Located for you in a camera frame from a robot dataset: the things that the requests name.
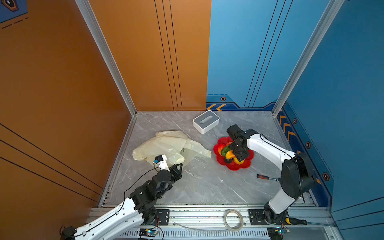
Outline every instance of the mounting plate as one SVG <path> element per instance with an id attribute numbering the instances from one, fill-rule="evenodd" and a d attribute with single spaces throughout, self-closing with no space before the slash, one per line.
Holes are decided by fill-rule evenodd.
<path id="1" fill-rule="evenodd" d="M 169 223 L 169 209 L 158 209 L 157 214 L 159 217 L 159 225 L 166 226 Z"/>
<path id="2" fill-rule="evenodd" d="M 251 225 L 268 225 L 263 215 L 264 209 L 248 209 Z"/>

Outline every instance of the red flower-shaped plate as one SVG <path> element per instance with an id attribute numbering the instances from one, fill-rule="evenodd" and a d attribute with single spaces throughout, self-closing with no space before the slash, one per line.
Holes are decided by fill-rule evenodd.
<path id="1" fill-rule="evenodd" d="M 243 164 L 237 164 L 235 161 L 232 161 L 231 163 L 225 163 L 224 157 L 221 156 L 218 152 L 218 145 L 220 143 L 226 145 L 227 143 L 232 142 L 231 137 L 221 137 L 219 140 L 217 140 L 217 144 L 214 146 L 214 153 L 216 154 L 216 160 L 220 165 L 226 166 L 229 170 L 237 171 L 240 168 L 249 168 L 251 166 L 251 160 L 254 158 L 255 153 L 252 150 L 248 150 L 249 157 L 247 157 Z"/>

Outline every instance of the metal vent grille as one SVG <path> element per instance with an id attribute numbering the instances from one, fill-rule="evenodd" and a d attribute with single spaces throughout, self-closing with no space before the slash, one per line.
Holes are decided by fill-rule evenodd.
<path id="1" fill-rule="evenodd" d="M 230 231 L 194 231 L 180 228 L 163 229 L 164 240 L 167 239 L 270 239 L 266 228 L 259 229 L 242 229 L 238 232 Z M 120 239 L 137 239 L 139 237 L 139 229 L 124 231 L 120 234 Z M 161 239 L 161 233 L 155 239 Z"/>
<path id="2" fill-rule="evenodd" d="M 120 234 L 121 237 L 136 237 L 138 236 L 138 231 L 125 231 L 122 234 Z"/>

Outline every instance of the orange wall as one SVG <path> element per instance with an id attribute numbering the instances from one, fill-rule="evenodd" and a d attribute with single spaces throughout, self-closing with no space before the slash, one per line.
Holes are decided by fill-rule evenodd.
<path id="1" fill-rule="evenodd" d="M 27 4 L 0 28 L 0 237 L 58 239 L 97 206 L 131 116 L 76 3 Z"/>
<path id="2" fill-rule="evenodd" d="M 211 0 L 90 3 L 138 111 L 205 109 Z"/>

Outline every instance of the black stripe line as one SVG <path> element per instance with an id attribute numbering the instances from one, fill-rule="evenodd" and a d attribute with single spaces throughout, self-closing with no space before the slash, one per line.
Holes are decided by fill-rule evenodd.
<path id="1" fill-rule="evenodd" d="M 12 26 L 12 24 L 2 27 L 2 29 Z"/>
<path id="2" fill-rule="evenodd" d="M 252 81 L 251 81 L 251 84 L 249 85 L 248 94 L 247 94 L 247 97 L 245 98 L 244 107 L 245 107 L 245 104 L 247 103 L 247 99 L 248 99 L 249 92 L 251 91 L 251 86 L 252 86 L 252 83 L 253 83 L 253 78 L 255 77 L 256 69 L 257 69 L 257 66 L 259 65 L 259 61 L 260 61 L 260 57 L 261 57 L 262 52 L 263 52 L 263 48 L 264 48 L 264 44 L 265 44 L 265 40 L 266 40 L 266 37 L 267 37 L 267 35 L 268 35 L 269 27 L 271 26 L 272 19 L 273 19 L 273 16 L 274 16 L 274 14 L 275 14 L 276 6 L 277 6 L 277 3 L 278 3 L 278 2 L 279 2 L 279 0 L 276 1 L 275 9 L 273 10 L 273 14 L 272 14 L 272 17 L 271 17 L 271 21 L 269 22 L 268 30 L 266 31 L 266 34 L 265 34 L 265 38 L 264 38 L 264 42 L 263 42 L 262 49 L 261 49 L 261 51 L 260 51 L 259 59 L 257 60 L 256 68 L 255 68 L 255 71 L 254 71 L 254 73 L 253 73 L 253 77 L 252 77 Z"/>
<path id="3" fill-rule="evenodd" d="M 6 126 L 4 126 L 3 124 L 0 123 L 1 126 L 5 127 L 6 129 L 8 129 L 9 131 L 11 131 L 12 133 L 16 134 L 18 137 L 22 138 L 24 141 L 26 141 L 27 143 L 31 144 L 32 146 L 34 146 L 35 148 L 39 149 L 40 151 L 42 151 L 43 153 L 47 154 L 48 156 L 50 156 L 51 158 L 55 159 L 56 161 L 58 161 L 59 163 L 61 163 L 62 165 L 66 166 L 67 168 L 71 169 L 72 171 L 74 171 L 75 173 L 79 174 L 80 176 L 82 176 L 83 178 L 87 179 L 88 181 L 92 182 L 93 184 L 95 184 L 96 186 L 98 186 L 99 188 L 101 189 L 104 189 L 102 187 L 100 187 L 99 185 L 97 185 L 95 182 L 91 181 L 90 179 L 88 179 L 87 177 L 85 177 L 84 175 L 80 174 L 79 172 L 77 172 L 76 170 L 74 170 L 73 168 L 71 168 L 70 166 L 66 165 L 65 163 L 59 161 L 57 158 L 53 157 L 51 154 L 47 153 L 46 151 L 42 150 L 41 148 L 39 148 L 38 146 L 36 146 L 35 144 L 31 143 L 30 141 L 26 140 L 25 138 L 23 138 L 22 136 L 20 136 L 19 134 L 15 133 L 14 131 L 12 131 L 11 129 L 7 128 Z"/>
<path id="4" fill-rule="evenodd" d="M 355 206 L 358 206 L 358 205 L 361 205 L 361 204 L 366 204 L 368 202 L 373 202 L 373 201 L 376 201 L 376 200 L 379 200 L 379 199 L 382 199 L 384 197 L 379 197 L 379 198 L 376 198 L 376 199 L 373 199 L 373 200 L 369 200 L 369 201 L 366 201 L 366 202 L 362 202 L 362 203 L 359 203 L 359 204 L 355 204 L 355 205 L 352 205 L 352 206 L 349 206 L 349 207 L 345 207 L 343 209 L 339 209 L 339 210 L 336 210 L 336 211 L 332 211 L 332 212 L 338 212 L 338 211 L 341 211 L 341 210 L 344 210 L 344 209 L 348 209 L 350 207 L 355 207 Z"/>
<path id="5" fill-rule="evenodd" d="M 174 75 L 174 73 L 173 73 L 172 56 L 171 56 L 171 54 L 170 54 L 169 37 L 168 37 L 168 28 L 167 28 L 167 20 L 166 20 L 166 11 L 165 11 L 165 9 L 164 9 L 164 1 L 161 0 L 161 2 L 163 3 L 164 21 L 165 21 L 165 23 L 166 23 L 167 40 L 168 40 L 168 50 L 169 50 L 169 59 L 170 59 L 170 67 L 171 67 L 171 69 L 172 69 L 173 87 L 175 88 L 176 106 L 177 106 L 177 110 L 179 110 L 179 103 L 178 103 L 178 101 L 177 101 L 177 94 L 176 94 L 175 75 Z"/>
<path id="6" fill-rule="evenodd" d="M 26 12 L 26 13 L 22 13 L 22 14 L 20 14 L 20 15 L 14 16 L 13 18 L 10 18 L 10 19 L 7 19 L 7 20 L 4 20 L 4 21 L 2 21 L 2 22 L 0 22 L 0 23 L 3 23 L 3 22 L 6 22 L 6 21 L 9 21 L 9 20 L 11 20 L 11 19 L 17 18 L 17 17 L 19 17 L 19 16 L 21 16 L 21 15 L 24 15 L 24 14 L 27 14 L 27 13 L 28 13 L 28 12 Z"/>
<path id="7" fill-rule="evenodd" d="M 40 174 L 37 174 L 37 173 L 35 173 L 35 172 L 33 172 L 33 171 L 29 170 L 29 169 L 26 169 L 25 167 L 22 167 L 22 166 L 20 166 L 20 165 L 14 163 L 14 162 L 11 162 L 11 161 L 9 161 L 9 160 L 3 158 L 3 157 L 0 157 L 0 158 L 3 159 L 3 160 L 5 160 L 5 161 L 7 161 L 7 162 L 9 162 L 9 163 L 12 163 L 12 164 L 15 165 L 15 166 L 18 166 L 18 167 L 20 167 L 20 168 L 22 168 L 22 169 L 24 169 L 24 170 L 27 170 L 27 171 L 29 171 L 29 172 L 31 172 L 31 173 L 33 173 L 33 174 L 39 176 L 39 177 L 42 177 L 42 178 L 44 178 L 44 179 L 46 179 L 46 180 L 48 180 L 48 181 L 50 181 L 50 182 L 53 182 L 54 184 L 57 184 L 57 185 L 59 185 L 59 186 L 64 187 L 63 185 L 61 185 L 61 184 L 59 184 L 59 183 L 57 183 L 57 182 L 54 182 L 54 181 L 52 181 L 51 179 L 48 179 L 48 178 L 46 178 L 46 177 L 43 177 L 43 176 L 41 176 Z M 69 189 L 69 188 L 67 188 L 67 187 L 64 187 L 64 188 L 65 188 L 65 189 L 68 189 L 68 190 L 70 190 L 70 191 L 72 191 L 72 192 L 74 192 L 74 193 L 77 193 L 77 194 L 79 194 L 79 195 L 81 195 L 81 196 L 83 196 L 83 197 L 86 197 L 86 198 L 88 198 L 89 200 L 92 200 L 92 201 L 94 201 L 94 202 L 98 202 L 98 201 L 95 201 L 95 200 L 93 200 L 92 198 L 89 198 L 89 197 L 87 197 L 87 196 L 84 196 L 83 194 L 78 193 L 78 192 L 76 192 L 76 191 L 74 191 L 74 190 L 72 190 L 72 189 Z"/>
<path id="8" fill-rule="evenodd" d="M 339 230 L 341 231 L 341 230 L 348 230 L 348 229 L 354 229 L 354 228 L 360 228 L 360 227 L 376 226 L 376 225 L 382 225 L 382 224 L 384 224 L 384 222 L 382 222 L 382 223 L 376 223 L 376 224 L 371 224 L 371 225 L 365 225 L 365 226 L 359 226 L 359 227 L 350 227 L 350 228 L 339 229 Z"/>
<path id="9" fill-rule="evenodd" d="M 43 163 L 43 162 L 40 162 L 40 161 L 39 161 L 39 160 L 37 160 L 36 158 L 34 158 L 34 157 L 32 157 L 32 156 L 30 156 L 30 155 L 26 154 L 25 152 L 23 152 L 23 151 L 21 151 L 21 150 L 19 150 L 19 149 L 15 148 L 15 147 L 13 147 L 11 144 L 9 144 L 9 143 L 7 143 L 7 142 L 4 142 L 4 141 L 3 141 L 3 140 L 1 140 L 1 139 L 0 139 L 0 142 L 2 142 L 2 143 L 5 143 L 6 145 L 8 145 L 8 146 L 12 147 L 13 149 L 15 149 L 15 150 L 17 150 L 17 151 L 21 152 L 22 154 L 24 154 L 24 155 L 26 155 L 26 156 L 28 156 L 28 157 L 32 158 L 33 160 L 35 160 L 35 161 L 37 161 L 37 162 L 39 162 L 39 163 L 43 164 L 44 166 L 46 166 L 46 167 L 48 167 L 48 168 L 50 168 L 50 169 L 54 170 L 55 172 L 57 172 L 57 173 L 59 173 L 59 174 L 63 175 L 64 177 L 66 177 L 66 178 L 68 178 L 68 179 L 71 179 L 72 181 L 74 181 L 74 182 L 76 182 L 76 183 L 80 184 L 81 186 L 85 187 L 86 189 L 89 189 L 89 190 L 91 190 L 92 192 L 94 192 L 94 193 L 98 194 L 98 193 L 97 193 L 97 192 L 95 192 L 94 190 L 92 190 L 92 189 L 90 189 L 90 188 L 88 188 L 88 187 L 86 187 L 86 186 L 82 185 L 81 183 L 79 183 L 79 182 L 77 182 L 77 181 L 73 180 L 72 178 L 70 178 L 70 177 L 68 177 L 68 176 L 64 175 L 63 173 L 61 173 L 61 172 L 57 171 L 56 169 L 54 169 L 54 168 L 52 168 L 52 167 L 50 167 L 50 166 L 46 165 L 46 164 L 45 164 L 45 163 Z"/>
<path id="10" fill-rule="evenodd" d="M 347 220 L 347 219 L 351 219 L 351 218 L 355 218 L 355 217 L 366 216 L 366 215 L 370 215 L 370 214 L 376 214 L 376 213 L 378 213 L 378 212 L 384 212 L 384 210 L 377 211 L 377 212 L 371 212 L 371 213 L 369 213 L 369 214 L 362 214 L 362 215 L 358 215 L 358 216 L 354 216 L 354 217 L 348 217 L 348 218 L 344 218 L 344 219 L 336 220 L 335 222 L 337 222 L 337 221 L 343 221 L 343 220 Z"/>
<path id="11" fill-rule="evenodd" d="M 265 63 L 266 57 L 267 57 L 267 55 L 268 55 L 269 48 L 270 48 L 270 46 L 271 46 L 271 43 L 272 43 L 272 40 L 273 40 L 273 36 L 275 35 L 277 25 L 279 24 L 279 20 L 280 20 L 280 17 L 281 17 L 281 13 L 283 12 L 283 9 L 284 9 L 284 6 L 285 6 L 285 2 L 286 2 L 286 0 L 284 0 L 284 4 L 283 4 L 283 7 L 281 8 L 279 18 L 277 19 L 276 26 L 275 26 L 275 30 L 273 31 L 273 34 L 272 34 L 272 37 L 271 37 L 271 41 L 269 42 L 268 50 L 266 51 L 265 58 L 264 58 L 264 61 L 263 61 L 263 65 L 262 65 L 262 67 L 260 68 L 259 76 L 257 77 L 257 81 L 256 81 L 256 84 L 255 84 L 255 88 L 253 89 L 252 96 L 251 96 L 251 99 L 249 100 L 248 107 L 251 105 L 252 97 L 253 97 L 253 94 L 255 93 L 256 86 L 257 86 L 257 82 L 259 81 L 260 74 L 261 74 L 261 72 L 262 72 L 262 70 L 263 70 L 264 63 Z"/>
<path id="12" fill-rule="evenodd" d="M 173 43 L 175 44 L 176 68 L 177 68 L 177 79 L 179 80 L 180 103 L 181 103 L 181 110 L 183 110 L 183 101 L 181 99 L 181 86 L 180 86 L 180 76 L 179 76 L 179 65 L 177 63 L 175 30 L 173 29 L 172 7 L 170 5 L 170 0 L 169 0 L 169 9 L 170 9 L 170 19 L 172 21 Z"/>
<path id="13" fill-rule="evenodd" d="M 160 32 L 161 46 L 163 47 L 164 62 L 166 63 L 166 71 L 167 71 L 167 77 L 168 77 L 168 85 L 169 85 L 170 99 L 171 99 L 171 101 L 172 101 L 172 108 L 173 108 L 173 110 L 175 110 L 175 108 L 173 107 L 172 91 L 170 90 L 170 82 L 169 82 L 169 76 L 168 76 L 168 68 L 167 68 L 166 54 L 165 54 L 165 52 L 164 52 L 163 38 L 161 37 L 160 22 L 159 22 L 159 15 L 157 14 L 156 0 L 153 0 L 153 2 L 155 3 L 156 16 L 157 16 L 157 23 L 159 24 L 159 32 Z"/>
<path id="14" fill-rule="evenodd" d="M 259 89 L 257 90 L 257 94 L 256 94 L 256 97 L 255 97 L 255 99 L 254 99 L 254 101 L 253 101 L 253 104 L 252 104 L 252 106 L 254 106 L 254 104 L 255 104 L 255 101 L 256 101 L 256 98 L 257 98 L 257 95 L 259 94 L 260 88 L 261 88 L 261 86 L 262 86 L 262 84 L 263 84 L 263 80 L 264 80 L 264 77 L 265 77 L 266 71 L 268 70 L 268 67 L 269 67 L 269 63 L 271 62 L 271 59 L 272 59 L 273 53 L 275 52 L 275 48 L 276 48 L 276 45 L 277 45 L 277 41 L 279 41 L 279 38 L 280 38 L 280 34 L 281 34 L 281 31 L 283 30 L 283 27 L 284 27 L 284 24 L 285 24 L 285 20 L 286 20 L 286 19 L 287 19 L 287 17 L 288 17 L 288 13 L 289 13 L 289 10 L 291 9 L 292 3 L 293 3 L 293 0 L 291 1 L 291 5 L 289 6 L 289 9 L 288 9 L 287 15 L 285 16 L 285 19 L 284 19 L 283 25 L 282 25 L 282 27 L 281 27 L 281 29 L 280 29 L 280 33 L 279 33 L 279 36 L 277 37 L 277 40 L 276 40 L 275 46 L 273 47 L 273 51 L 272 51 L 272 54 L 271 54 L 271 58 L 269 59 L 268 65 L 266 66 L 266 69 L 265 69 L 265 72 L 264 72 L 264 75 L 263 75 L 262 81 L 261 81 L 261 83 L 260 83 Z"/>

